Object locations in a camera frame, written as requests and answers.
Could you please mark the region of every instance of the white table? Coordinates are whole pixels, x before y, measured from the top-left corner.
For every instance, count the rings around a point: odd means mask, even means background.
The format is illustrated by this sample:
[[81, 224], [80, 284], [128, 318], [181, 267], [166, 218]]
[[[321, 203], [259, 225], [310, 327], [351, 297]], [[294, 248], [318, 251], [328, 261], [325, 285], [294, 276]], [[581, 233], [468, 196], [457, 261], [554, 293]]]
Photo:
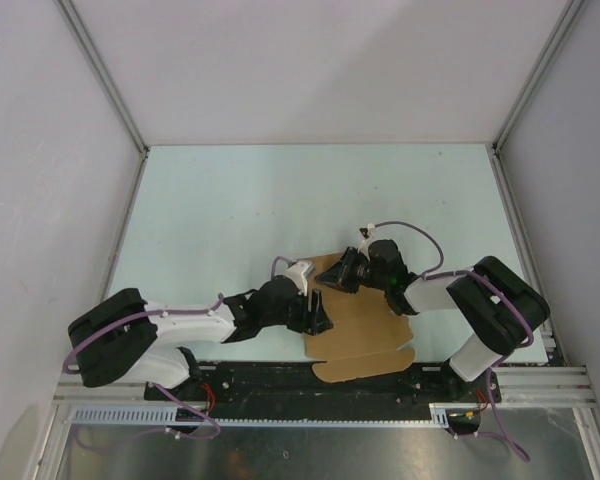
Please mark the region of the white table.
[[[218, 292], [258, 288], [276, 255], [309, 257], [357, 245], [358, 227], [385, 220], [421, 226], [442, 245], [444, 270], [495, 255], [522, 275], [483, 145], [251, 145], [153, 147], [110, 293], [209, 304]], [[385, 227], [409, 268], [437, 262], [433, 246]], [[459, 311], [410, 319], [418, 362], [441, 362], [472, 333]], [[306, 361], [302, 336], [284, 327], [229, 345], [189, 345], [200, 360]], [[511, 362], [544, 363], [539, 333]]]

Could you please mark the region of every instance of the white wall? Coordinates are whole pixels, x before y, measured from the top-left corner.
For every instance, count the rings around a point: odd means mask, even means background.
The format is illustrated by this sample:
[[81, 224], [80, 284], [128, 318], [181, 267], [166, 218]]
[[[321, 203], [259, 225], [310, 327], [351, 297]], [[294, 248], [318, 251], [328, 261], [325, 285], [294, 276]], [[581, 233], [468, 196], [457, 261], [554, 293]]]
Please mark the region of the white wall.
[[600, 402], [600, 0], [504, 151], [564, 346]]
[[566, 0], [76, 0], [145, 141], [495, 138]]
[[0, 2], [0, 480], [19, 478], [138, 164], [49, 0]]

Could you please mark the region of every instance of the folded cardboard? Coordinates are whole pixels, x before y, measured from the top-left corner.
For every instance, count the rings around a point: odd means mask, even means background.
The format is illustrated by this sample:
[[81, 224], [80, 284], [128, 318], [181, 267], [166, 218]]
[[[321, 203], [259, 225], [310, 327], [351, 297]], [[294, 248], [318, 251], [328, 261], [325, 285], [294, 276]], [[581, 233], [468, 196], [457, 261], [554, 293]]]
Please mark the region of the folded cardboard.
[[318, 285], [315, 275], [332, 266], [341, 254], [310, 258], [315, 270], [310, 290], [319, 288], [333, 329], [320, 335], [305, 335], [307, 356], [323, 363], [313, 372], [325, 382], [343, 382], [400, 372], [411, 366], [415, 351], [401, 348], [413, 338], [407, 317], [396, 316], [384, 293], [360, 287], [355, 295]]

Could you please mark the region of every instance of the brown cardboard sheet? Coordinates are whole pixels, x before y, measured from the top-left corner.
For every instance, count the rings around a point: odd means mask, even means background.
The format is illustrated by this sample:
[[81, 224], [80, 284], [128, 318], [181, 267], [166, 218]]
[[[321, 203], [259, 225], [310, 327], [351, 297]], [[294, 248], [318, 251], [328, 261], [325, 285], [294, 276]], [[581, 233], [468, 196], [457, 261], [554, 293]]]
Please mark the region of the brown cardboard sheet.
[[322, 291], [324, 308], [334, 325], [320, 335], [305, 335], [307, 356], [324, 361], [316, 363], [313, 372], [321, 380], [333, 383], [409, 368], [415, 351], [410, 347], [400, 350], [413, 338], [408, 318], [391, 312], [383, 292], [360, 287], [352, 295], [313, 281], [340, 256], [338, 253], [309, 259], [315, 265], [309, 290]]

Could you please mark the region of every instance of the black mounting base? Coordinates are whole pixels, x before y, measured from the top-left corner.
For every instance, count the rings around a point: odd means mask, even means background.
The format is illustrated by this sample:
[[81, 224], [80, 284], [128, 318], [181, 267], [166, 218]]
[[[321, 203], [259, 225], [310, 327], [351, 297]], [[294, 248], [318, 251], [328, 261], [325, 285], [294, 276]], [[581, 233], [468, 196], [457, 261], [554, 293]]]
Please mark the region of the black mounting base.
[[[484, 376], [463, 395], [452, 398], [445, 389], [440, 364], [413, 364], [404, 372], [325, 383], [311, 370], [311, 363], [200, 362], [203, 380], [215, 396], [213, 416], [224, 419], [390, 421], [429, 420], [429, 403], [477, 403], [477, 389], [486, 394]], [[493, 390], [501, 400], [495, 375]], [[206, 392], [176, 389], [183, 401], [205, 401]], [[147, 387], [145, 400], [165, 400]]]

